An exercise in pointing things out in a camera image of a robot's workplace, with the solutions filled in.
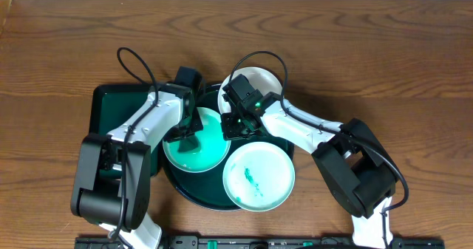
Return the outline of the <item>white plate bottom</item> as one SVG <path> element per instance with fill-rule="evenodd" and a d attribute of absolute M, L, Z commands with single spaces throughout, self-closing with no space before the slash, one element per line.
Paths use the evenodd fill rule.
<path fill-rule="evenodd" d="M 253 212 L 280 206 L 295 184 L 292 160 L 278 146 L 252 142 L 234 151 L 222 172 L 222 183 L 230 200 Z"/>

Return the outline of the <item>green yellow sponge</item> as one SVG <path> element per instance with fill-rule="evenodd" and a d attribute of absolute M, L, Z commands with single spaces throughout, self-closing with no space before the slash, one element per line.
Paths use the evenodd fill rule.
<path fill-rule="evenodd" d="M 179 153 L 196 153 L 201 150 L 199 139 L 195 136 L 188 136 L 178 143 L 177 151 Z"/>

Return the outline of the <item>white plate top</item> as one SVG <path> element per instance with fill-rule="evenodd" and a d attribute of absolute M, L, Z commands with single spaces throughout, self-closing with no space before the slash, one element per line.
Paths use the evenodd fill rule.
<path fill-rule="evenodd" d="M 248 79 L 251 86 L 254 89 L 258 89 L 263 95 L 266 95 L 269 92 L 279 94 L 282 91 L 282 85 L 280 81 L 276 78 L 275 75 L 273 75 L 266 69 L 254 66 L 241 68 L 234 73 L 234 76 L 232 78 L 235 79 L 235 77 L 240 74 L 244 75 Z M 228 76 L 222 82 L 222 85 L 218 91 L 217 105 L 220 114 L 231 112 L 230 103 L 228 101 L 225 101 L 223 97 L 223 94 L 225 93 L 223 91 L 223 87 L 229 82 L 229 79 L 230 76 Z"/>

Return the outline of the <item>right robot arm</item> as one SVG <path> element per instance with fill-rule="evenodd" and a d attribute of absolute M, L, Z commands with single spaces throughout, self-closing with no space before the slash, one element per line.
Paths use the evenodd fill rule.
<path fill-rule="evenodd" d="M 330 193 L 352 215 L 353 242 L 391 248 L 389 211 L 402 176 L 364 122 L 323 120 L 291 106 L 281 94 L 262 94 L 243 74 L 230 76 L 221 89 L 231 107 L 222 116 L 225 139 L 280 137 L 307 151 Z"/>

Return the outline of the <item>white plate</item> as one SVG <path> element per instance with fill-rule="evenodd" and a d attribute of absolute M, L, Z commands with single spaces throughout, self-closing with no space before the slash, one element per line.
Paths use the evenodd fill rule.
<path fill-rule="evenodd" d="M 258 89 L 263 95 L 266 95 L 269 92 L 279 94 L 282 91 L 282 85 L 280 81 L 276 78 L 275 75 L 273 75 L 266 69 L 254 66 L 241 68 L 234 73 L 234 76 L 232 78 L 235 79 L 235 77 L 240 74 L 244 75 L 248 79 L 251 86 L 254 89 Z M 223 91 L 223 87 L 229 82 L 229 79 L 230 76 L 228 76 L 222 82 L 222 85 L 218 91 L 217 105 L 220 114 L 231 112 L 230 103 L 228 101 L 225 101 L 223 97 L 223 94 L 225 93 Z"/>
<path fill-rule="evenodd" d="M 191 151 L 179 152 L 182 140 L 163 143 L 165 155 L 171 164 L 190 173 L 215 168 L 225 158 L 231 146 L 231 142 L 223 138 L 220 114 L 205 107 L 197 107 L 197 111 L 203 124 L 203 130 L 195 134 L 199 142 L 198 147 Z"/>
<path fill-rule="evenodd" d="M 295 184 L 292 160 L 278 146 L 252 142 L 234 151 L 222 172 L 222 183 L 230 200 L 253 212 L 280 206 Z"/>

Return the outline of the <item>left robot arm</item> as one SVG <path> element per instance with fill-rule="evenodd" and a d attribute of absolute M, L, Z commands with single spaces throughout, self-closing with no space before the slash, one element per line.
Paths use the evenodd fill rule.
<path fill-rule="evenodd" d="M 147 210 L 151 154 L 163 141 L 198 146 L 203 124 L 196 109 L 203 81 L 180 67 L 171 83 L 154 82 L 143 105 L 107 134 L 88 134 L 81 143 L 70 208 L 75 216 L 108 230 L 125 248 L 158 248 L 163 232 Z"/>

